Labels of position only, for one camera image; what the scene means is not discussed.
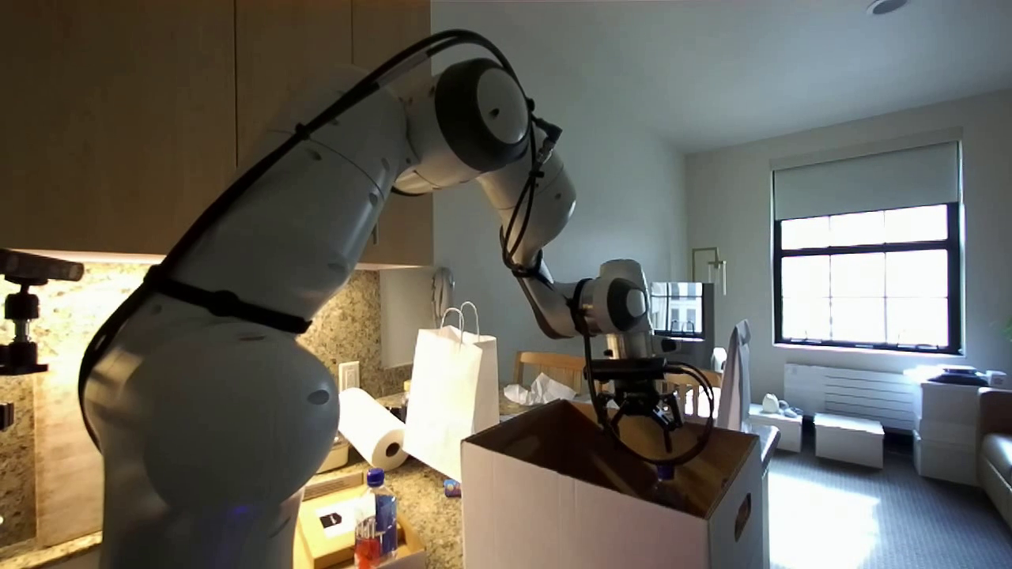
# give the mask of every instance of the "robotic arm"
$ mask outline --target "robotic arm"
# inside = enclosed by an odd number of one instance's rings
[[[453,45],[489,60],[456,62],[403,102],[385,92]],[[575,204],[555,139],[494,45],[443,33],[226,186],[81,356],[81,418],[103,457],[103,567],[290,567],[297,490],[338,427],[335,383],[295,337],[349,274],[391,186],[476,180],[539,330],[609,337],[607,359],[589,356],[589,380],[615,386],[593,395],[598,420],[615,403],[663,427],[641,270],[615,260],[559,285],[539,261]]]

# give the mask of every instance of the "white paper bag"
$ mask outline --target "white paper bag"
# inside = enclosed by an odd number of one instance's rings
[[[730,331],[730,350],[722,380],[716,427],[738,429],[749,420],[753,370],[749,370],[749,322],[736,322]]]
[[[443,312],[439,330],[416,330],[406,391],[403,448],[416,461],[460,480],[460,439],[499,420],[497,336],[476,331],[476,306]]]

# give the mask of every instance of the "ceiling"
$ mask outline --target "ceiling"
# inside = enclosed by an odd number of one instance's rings
[[[432,18],[555,56],[682,153],[1012,88],[1012,0],[432,0]]]

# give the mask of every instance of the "wooden cabinet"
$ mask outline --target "wooden cabinet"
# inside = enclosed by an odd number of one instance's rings
[[[297,119],[427,34],[427,0],[0,2],[0,247],[163,254]],[[367,261],[432,260],[395,195]]]
[[[427,0],[355,0],[349,60],[370,73],[391,55],[431,34]],[[432,261],[432,195],[391,195],[364,261],[431,266]]]
[[[349,0],[236,0],[236,154],[254,166],[349,83]]]
[[[427,34],[427,0],[240,0],[236,154],[254,166],[297,119]],[[432,198],[391,195],[364,261],[427,266]]]
[[[0,2],[0,245],[159,254],[234,175],[226,2]]]

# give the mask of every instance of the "floor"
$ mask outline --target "floor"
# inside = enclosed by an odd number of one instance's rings
[[[972,488],[926,480],[906,447],[884,469],[774,454],[767,469],[774,569],[1012,569],[1012,531]]]

